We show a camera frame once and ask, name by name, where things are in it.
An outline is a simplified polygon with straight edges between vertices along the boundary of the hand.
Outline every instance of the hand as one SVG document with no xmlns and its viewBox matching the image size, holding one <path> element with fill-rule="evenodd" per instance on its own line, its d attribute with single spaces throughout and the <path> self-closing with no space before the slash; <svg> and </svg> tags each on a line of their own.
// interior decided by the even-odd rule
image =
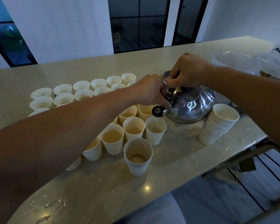
<svg viewBox="0 0 280 224">
<path fill-rule="evenodd" d="M 140 105 L 161 105 L 171 108 L 171 104 L 164 97 L 167 94 L 166 85 L 158 75 L 146 75 L 137 83 L 129 87 Z"/>
<path fill-rule="evenodd" d="M 170 77 L 165 78 L 168 88 L 191 87 L 205 85 L 209 74 L 215 66 L 200 56 L 185 53 L 170 71 Z"/>
</svg>

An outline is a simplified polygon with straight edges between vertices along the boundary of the left hand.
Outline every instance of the left hand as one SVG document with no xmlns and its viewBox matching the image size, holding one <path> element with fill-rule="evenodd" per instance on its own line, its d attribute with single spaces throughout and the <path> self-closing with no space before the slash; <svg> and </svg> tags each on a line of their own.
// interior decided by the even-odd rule
<svg viewBox="0 0 280 224">
<path fill-rule="evenodd" d="M 164 97 L 167 94 L 166 85 L 158 75 L 146 75 L 137 83 L 130 86 L 131 92 L 140 105 L 161 105 L 171 108 L 171 104 Z"/>
</svg>

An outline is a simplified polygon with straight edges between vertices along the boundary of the countertop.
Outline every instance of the countertop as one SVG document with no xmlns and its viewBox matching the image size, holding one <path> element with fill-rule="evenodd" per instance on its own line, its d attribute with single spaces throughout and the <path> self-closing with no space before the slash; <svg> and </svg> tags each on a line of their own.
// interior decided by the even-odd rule
<svg viewBox="0 0 280 224">
<path fill-rule="evenodd" d="M 0 70 L 0 128 L 26 118 L 30 94 L 39 88 L 63 83 L 92 81 L 111 75 L 134 73 L 162 75 L 185 52 L 210 61 L 218 50 L 250 56 L 272 50 L 273 44 L 252 37 L 238 37 L 108 56 L 91 57 Z M 217 142 L 206 146 L 197 140 L 203 120 L 182 125 L 164 117 L 168 128 L 146 173 L 135 177 L 128 171 L 123 151 L 90 162 L 83 159 L 74 171 L 64 171 L 39 189 L 16 211 L 9 223 L 111 223 L 135 211 L 187 181 L 214 168 L 265 138 L 247 116 Z"/>
</svg>

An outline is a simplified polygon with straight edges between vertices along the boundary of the white countertop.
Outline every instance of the white countertop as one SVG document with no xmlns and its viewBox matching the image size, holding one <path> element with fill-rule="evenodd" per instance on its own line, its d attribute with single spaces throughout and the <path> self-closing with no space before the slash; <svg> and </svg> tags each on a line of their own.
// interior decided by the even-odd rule
<svg viewBox="0 0 280 224">
<path fill-rule="evenodd" d="M 38 88 L 73 85 L 80 80 L 106 79 L 128 72 L 137 79 L 146 74 L 161 75 L 185 52 L 210 61 L 220 49 L 255 56 L 272 48 L 270 42 L 239 37 L 3 69 L 0 70 L 0 128 L 33 112 L 29 108 L 30 93 Z M 61 173 L 39 189 L 17 210 L 10 223 L 34 223 L 49 215 L 48 220 L 55 224 L 114 222 L 266 137 L 249 117 L 242 116 L 219 141 L 206 146 L 197 140 L 203 120 L 182 125 L 164 119 L 168 129 L 161 143 L 153 146 L 154 155 L 143 176 L 129 173 L 123 152 L 111 156 L 104 151 L 98 161 L 83 159 L 78 169 Z M 65 202 L 65 209 L 58 207 L 56 199 L 61 200 L 62 206 Z"/>
</svg>

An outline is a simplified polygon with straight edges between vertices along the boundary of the stainless steel kettle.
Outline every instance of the stainless steel kettle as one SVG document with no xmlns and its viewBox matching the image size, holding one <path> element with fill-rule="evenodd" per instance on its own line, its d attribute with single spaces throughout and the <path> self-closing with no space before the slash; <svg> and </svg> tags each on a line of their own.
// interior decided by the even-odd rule
<svg viewBox="0 0 280 224">
<path fill-rule="evenodd" d="M 178 87 L 169 89 L 165 97 L 171 108 L 155 106 L 152 114 L 156 117 L 166 115 L 174 122 L 191 124 L 203 119 L 215 104 L 214 91 L 206 86 Z"/>
</svg>

